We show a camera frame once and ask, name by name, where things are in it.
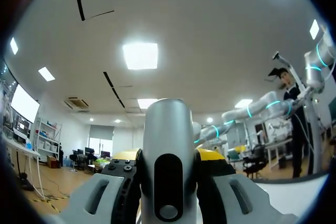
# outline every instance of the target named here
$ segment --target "table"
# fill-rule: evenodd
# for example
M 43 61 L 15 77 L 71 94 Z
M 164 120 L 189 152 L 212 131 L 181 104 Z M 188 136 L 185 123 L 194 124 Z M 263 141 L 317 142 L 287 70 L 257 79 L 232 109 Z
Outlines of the table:
M 38 157 L 40 157 L 40 154 L 36 151 L 33 151 L 33 150 L 29 150 L 27 149 L 23 144 L 20 144 L 18 143 L 17 141 L 15 141 L 14 139 L 9 139 L 6 135 L 2 134 L 2 139 L 4 140 L 4 143 L 9 146 L 9 147 L 12 147 L 14 149 L 16 149 L 18 152 L 22 152 L 24 153 L 24 155 L 26 155 L 28 157 L 28 163 L 29 163 L 29 171 L 30 171 L 30 179 L 32 180 L 31 181 L 31 184 L 33 186 L 33 188 L 37 191 L 37 193 L 43 198 L 45 199 L 45 196 L 44 196 L 44 192 L 43 192 L 43 187 L 42 187 L 42 182 L 41 182 L 41 175 L 40 175 L 40 166 L 39 166 L 39 161 L 38 161 Z M 10 152 L 10 158 L 11 158 L 11 161 L 12 161 L 12 150 L 9 149 L 9 152 Z M 32 174 L 32 165 L 30 163 L 30 159 L 32 157 L 37 157 L 36 158 L 36 163 L 37 163 L 37 174 L 38 174 L 38 180 L 39 180 L 39 183 L 40 183 L 40 188 L 41 188 L 41 192 L 39 192 L 37 190 L 37 188 L 34 186 L 34 182 L 33 182 L 33 174 Z
M 267 143 L 265 145 L 265 149 L 267 150 L 267 154 L 268 154 L 268 165 L 269 165 L 269 170 L 272 170 L 272 167 L 276 166 L 277 164 L 279 164 L 279 151 L 278 151 L 278 147 L 283 146 L 289 142 L 292 141 L 292 138 L 287 138 L 285 140 L 281 140 L 281 141 L 273 141 L 271 143 Z M 277 155 L 277 162 L 275 164 L 271 164 L 271 150 L 275 149 L 276 155 Z

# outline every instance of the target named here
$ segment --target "square ceiling light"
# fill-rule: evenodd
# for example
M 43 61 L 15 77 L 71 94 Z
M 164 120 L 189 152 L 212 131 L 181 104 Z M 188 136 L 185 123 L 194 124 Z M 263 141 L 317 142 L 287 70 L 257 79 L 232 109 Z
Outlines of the square ceiling light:
M 10 45 L 13 51 L 13 54 L 16 54 L 19 51 L 19 48 L 16 45 L 15 39 L 12 38 L 12 40 L 10 41 Z
M 46 81 L 53 81 L 55 79 L 55 77 L 52 76 L 46 67 L 41 68 L 38 72 L 43 76 L 44 79 L 46 79 Z
M 249 105 L 250 103 L 252 103 L 252 99 L 242 99 L 240 102 L 238 102 L 235 105 L 235 108 L 244 108 L 247 105 Z
M 146 110 L 150 105 L 152 105 L 156 101 L 157 99 L 138 99 L 138 104 L 142 110 Z
M 313 24 L 311 25 L 309 30 L 312 39 L 316 38 L 317 34 L 319 33 L 319 30 L 320 30 L 319 24 L 317 24 L 316 19 L 314 19 Z
M 156 43 L 132 43 L 122 47 L 128 69 L 158 68 L 158 53 Z

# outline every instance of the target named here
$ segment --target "wooden floor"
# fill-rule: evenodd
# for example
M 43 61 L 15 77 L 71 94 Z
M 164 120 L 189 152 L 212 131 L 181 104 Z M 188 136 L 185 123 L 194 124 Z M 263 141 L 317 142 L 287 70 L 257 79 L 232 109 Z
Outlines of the wooden floor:
M 323 168 L 328 168 L 328 163 L 331 157 L 331 148 L 327 146 L 324 148 L 323 153 Z M 23 155 L 19 156 L 21 172 L 24 169 L 25 158 Z M 34 185 L 38 187 L 38 179 L 36 172 L 36 162 L 32 161 L 32 170 L 33 170 L 33 180 Z M 17 171 L 16 162 L 14 162 L 15 170 Z M 301 176 L 305 176 L 308 169 L 307 158 L 304 158 L 302 163 L 302 173 Z M 64 197 L 70 195 L 70 193 L 75 190 L 77 187 L 82 185 L 87 181 L 92 175 L 86 174 L 83 171 L 77 173 L 71 172 L 70 167 L 63 167 L 61 169 L 50 169 L 45 165 L 40 165 L 42 185 L 45 191 L 47 198 L 54 197 Z M 26 173 L 30 180 L 30 174 L 28 169 L 28 163 L 26 164 Z M 284 169 L 279 169 L 278 166 L 275 166 L 271 171 L 269 170 L 268 165 L 260 171 L 260 174 L 263 178 L 267 179 L 281 179 L 281 178 L 291 178 L 292 177 L 292 167 L 291 161 L 288 161 L 287 167 Z M 28 200 L 41 199 L 36 192 L 23 191 Z M 50 203 L 62 211 L 68 205 L 69 199 L 60 199 L 55 201 L 50 201 Z M 47 202 L 31 202 L 32 206 L 42 215 L 44 214 L 57 214 L 58 211 L 55 210 Z

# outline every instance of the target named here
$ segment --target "computer monitor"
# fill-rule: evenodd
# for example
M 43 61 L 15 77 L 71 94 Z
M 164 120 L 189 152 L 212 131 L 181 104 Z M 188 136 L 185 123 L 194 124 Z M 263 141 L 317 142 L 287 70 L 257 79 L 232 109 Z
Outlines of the computer monitor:
M 85 147 L 85 155 L 89 155 L 92 151 L 95 151 L 95 150 L 89 147 Z
M 101 156 L 101 157 L 111 157 L 111 156 L 110 156 L 110 152 L 104 152 L 104 151 L 101 151 L 101 152 L 100 152 L 100 156 Z

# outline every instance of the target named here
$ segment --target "cable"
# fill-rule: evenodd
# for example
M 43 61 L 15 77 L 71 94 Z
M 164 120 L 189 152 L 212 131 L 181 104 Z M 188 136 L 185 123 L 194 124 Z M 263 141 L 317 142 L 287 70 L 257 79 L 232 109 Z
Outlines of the cable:
M 69 197 L 69 195 L 68 194 L 64 194 L 64 193 L 62 193 L 61 192 L 61 190 L 59 189 L 59 185 L 55 182 L 55 181 L 53 181 L 52 179 L 50 179 L 50 178 L 48 178 L 46 175 L 44 175 L 42 172 L 40 172 L 43 176 L 45 176 L 49 181 L 51 181 L 51 182 L 53 182 L 55 185 L 57 185 L 57 189 L 58 189 L 58 191 L 62 194 L 62 195 L 64 195 L 64 196 L 66 196 L 66 197 Z
M 331 68 L 331 70 L 330 70 L 328 76 L 325 78 L 324 81 L 328 80 L 329 77 L 332 75 L 332 73 L 333 73 L 333 71 L 334 71 L 334 68 L 335 68 L 335 65 L 336 65 L 336 59 L 335 59 L 335 57 L 334 57 L 334 63 L 333 63 L 333 65 L 332 65 L 332 68 Z
M 311 144 L 310 144 L 310 142 L 309 142 L 309 138 L 307 137 L 307 134 L 306 134 L 305 128 L 303 127 L 301 120 L 299 119 L 299 117 L 298 117 L 296 114 L 294 114 L 294 115 L 295 115 L 295 116 L 297 117 L 297 119 L 299 120 L 299 122 L 300 122 L 300 125 L 301 125 L 301 127 L 302 127 L 302 130 L 303 130 L 303 132 L 304 132 L 304 136 L 306 137 L 306 140 L 307 140 L 307 142 L 308 142 L 308 145 L 309 145 L 309 147 L 310 147 L 311 151 L 314 153 L 313 146 L 311 146 Z

